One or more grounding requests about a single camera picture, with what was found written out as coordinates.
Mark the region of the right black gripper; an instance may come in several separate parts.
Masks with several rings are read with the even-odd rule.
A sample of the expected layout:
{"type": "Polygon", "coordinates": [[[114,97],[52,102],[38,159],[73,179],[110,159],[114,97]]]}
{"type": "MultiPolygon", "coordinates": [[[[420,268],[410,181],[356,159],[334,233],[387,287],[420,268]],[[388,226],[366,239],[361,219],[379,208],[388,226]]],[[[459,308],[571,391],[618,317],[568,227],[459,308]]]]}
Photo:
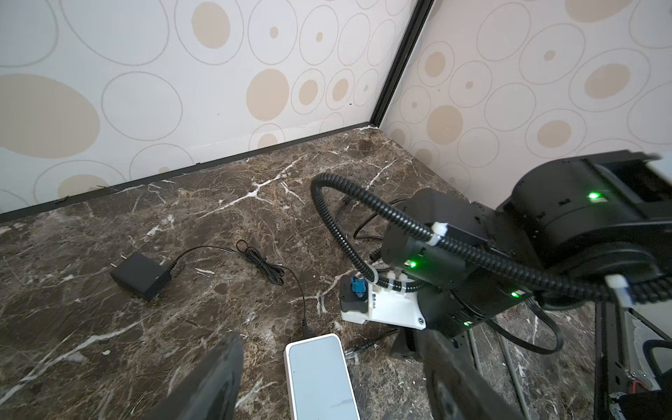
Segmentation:
{"type": "Polygon", "coordinates": [[[436,353],[432,349],[433,330],[416,330],[402,327],[395,336],[390,356],[398,360],[435,362],[436,353]]]}

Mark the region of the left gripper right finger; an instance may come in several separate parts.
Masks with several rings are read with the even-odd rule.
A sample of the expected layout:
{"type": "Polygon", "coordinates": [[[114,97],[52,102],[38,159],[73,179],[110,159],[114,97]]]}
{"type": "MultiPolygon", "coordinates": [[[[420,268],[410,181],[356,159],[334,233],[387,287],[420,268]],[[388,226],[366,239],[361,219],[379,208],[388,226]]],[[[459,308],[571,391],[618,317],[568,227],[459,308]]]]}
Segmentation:
{"type": "Polygon", "coordinates": [[[419,350],[432,417],[435,419],[521,419],[440,332],[420,332],[419,350]]]}

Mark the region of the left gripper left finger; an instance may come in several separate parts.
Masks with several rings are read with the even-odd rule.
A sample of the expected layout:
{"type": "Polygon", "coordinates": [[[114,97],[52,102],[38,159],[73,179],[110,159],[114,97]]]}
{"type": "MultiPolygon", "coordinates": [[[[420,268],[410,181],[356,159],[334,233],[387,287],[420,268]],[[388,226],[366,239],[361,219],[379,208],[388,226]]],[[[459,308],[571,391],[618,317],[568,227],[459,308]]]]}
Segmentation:
{"type": "Polygon", "coordinates": [[[231,419],[243,377],[243,340],[228,332],[146,419],[231,419]]]}

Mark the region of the white network switch box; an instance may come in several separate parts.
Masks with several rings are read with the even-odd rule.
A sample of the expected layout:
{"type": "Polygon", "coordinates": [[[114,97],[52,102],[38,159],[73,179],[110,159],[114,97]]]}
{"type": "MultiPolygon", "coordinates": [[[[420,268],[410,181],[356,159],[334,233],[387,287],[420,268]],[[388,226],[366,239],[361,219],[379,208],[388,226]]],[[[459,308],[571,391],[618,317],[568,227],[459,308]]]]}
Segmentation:
{"type": "Polygon", "coordinates": [[[285,373],[292,419],[358,419],[348,366],[336,334],[285,347],[285,373]]]}

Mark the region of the small black power adapter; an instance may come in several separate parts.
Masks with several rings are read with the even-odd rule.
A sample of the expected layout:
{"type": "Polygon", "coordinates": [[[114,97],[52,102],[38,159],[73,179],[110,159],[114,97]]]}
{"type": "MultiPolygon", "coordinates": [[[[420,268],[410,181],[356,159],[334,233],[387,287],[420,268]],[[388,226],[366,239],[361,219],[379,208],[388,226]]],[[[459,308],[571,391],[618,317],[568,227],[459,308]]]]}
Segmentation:
{"type": "Polygon", "coordinates": [[[155,299],[172,281],[168,267],[138,252],[122,260],[110,276],[124,290],[147,302],[155,299]]]}

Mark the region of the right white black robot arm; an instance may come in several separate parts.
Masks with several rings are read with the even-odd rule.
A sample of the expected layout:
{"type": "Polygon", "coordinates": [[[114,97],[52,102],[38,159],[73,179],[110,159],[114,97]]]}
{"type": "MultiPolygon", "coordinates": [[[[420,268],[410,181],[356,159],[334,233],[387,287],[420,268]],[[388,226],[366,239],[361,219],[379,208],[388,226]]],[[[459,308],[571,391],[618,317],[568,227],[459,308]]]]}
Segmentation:
{"type": "Polygon", "coordinates": [[[671,178],[663,158],[619,150],[537,166],[498,208],[425,188],[399,203],[334,173],[311,182],[313,204],[357,269],[341,285],[346,321],[399,329],[392,354],[420,359],[424,330],[460,336],[525,303],[539,318],[585,302],[621,307],[671,298],[671,178]],[[324,197],[334,189],[388,226],[361,257],[324,197]]]}

